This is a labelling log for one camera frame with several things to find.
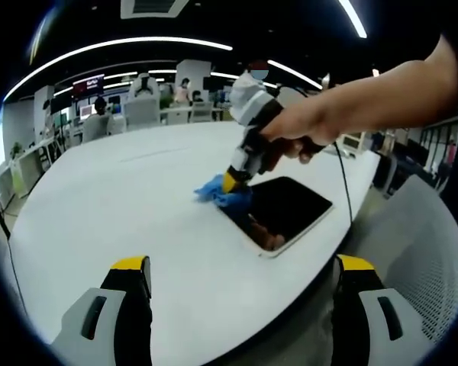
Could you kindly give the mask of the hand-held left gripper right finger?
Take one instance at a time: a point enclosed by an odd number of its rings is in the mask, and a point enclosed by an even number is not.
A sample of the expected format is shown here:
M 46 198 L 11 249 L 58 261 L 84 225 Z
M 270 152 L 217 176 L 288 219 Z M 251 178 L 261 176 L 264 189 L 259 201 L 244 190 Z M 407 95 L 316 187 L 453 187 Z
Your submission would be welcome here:
M 363 258 L 339 254 L 334 268 L 332 364 L 420 364 L 430 340 L 415 308 Z

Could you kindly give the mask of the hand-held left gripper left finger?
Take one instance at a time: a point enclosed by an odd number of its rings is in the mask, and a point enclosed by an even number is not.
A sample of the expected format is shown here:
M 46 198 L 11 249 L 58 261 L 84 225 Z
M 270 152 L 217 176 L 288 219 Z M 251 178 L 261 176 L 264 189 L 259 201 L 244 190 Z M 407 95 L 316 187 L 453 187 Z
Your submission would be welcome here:
M 151 365 L 150 300 L 150 258 L 123 258 L 64 313 L 51 348 L 64 365 Z

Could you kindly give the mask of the person's right hand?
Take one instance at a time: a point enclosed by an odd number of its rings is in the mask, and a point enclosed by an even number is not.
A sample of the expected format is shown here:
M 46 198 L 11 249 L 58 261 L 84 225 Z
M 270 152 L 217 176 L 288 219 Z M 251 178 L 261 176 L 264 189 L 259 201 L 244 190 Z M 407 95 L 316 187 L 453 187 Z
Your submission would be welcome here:
M 309 98 L 283 109 L 261 130 L 261 135 L 272 145 L 269 168 L 274 169 L 283 156 L 297 159 L 302 164 L 309 163 L 314 154 L 308 151 L 304 138 L 326 146 L 344 131 L 346 119 L 345 109 Z

